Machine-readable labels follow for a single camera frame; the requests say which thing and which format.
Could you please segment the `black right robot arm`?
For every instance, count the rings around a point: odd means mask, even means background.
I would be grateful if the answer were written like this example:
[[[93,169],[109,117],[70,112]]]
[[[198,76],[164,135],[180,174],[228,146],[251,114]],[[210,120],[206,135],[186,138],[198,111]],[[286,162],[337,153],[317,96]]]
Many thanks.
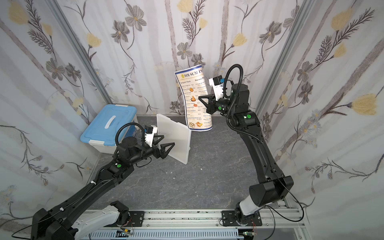
[[[214,78],[216,86],[222,84],[221,94],[199,97],[208,114],[219,112],[226,118],[228,127],[240,135],[257,172],[258,184],[249,187],[249,195],[235,208],[240,225],[247,224],[261,208],[283,200],[294,185],[293,178],[286,176],[274,160],[263,136],[262,124],[250,110],[250,91],[243,84],[243,76],[243,67],[232,65],[225,78]]]

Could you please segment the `laminated dim sum menu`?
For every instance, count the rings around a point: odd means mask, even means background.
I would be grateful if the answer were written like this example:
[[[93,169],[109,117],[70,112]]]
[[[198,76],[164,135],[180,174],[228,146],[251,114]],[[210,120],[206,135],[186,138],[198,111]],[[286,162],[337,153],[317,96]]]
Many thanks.
[[[175,72],[184,100],[186,124],[191,131],[205,132],[212,129],[212,116],[198,97],[208,94],[203,66],[197,65]]]

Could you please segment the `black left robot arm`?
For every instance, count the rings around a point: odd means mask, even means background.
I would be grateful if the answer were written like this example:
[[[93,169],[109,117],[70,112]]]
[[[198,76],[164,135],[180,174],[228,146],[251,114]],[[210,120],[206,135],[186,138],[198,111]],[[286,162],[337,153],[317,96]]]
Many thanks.
[[[105,193],[121,184],[137,164],[151,158],[165,159],[175,143],[162,144],[163,135],[152,127],[127,123],[115,135],[116,150],[111,162],[100,168],[95,178],[72,197],[33,216],[32,240],[76,240],[87,232],[76,226],[79,217]]]

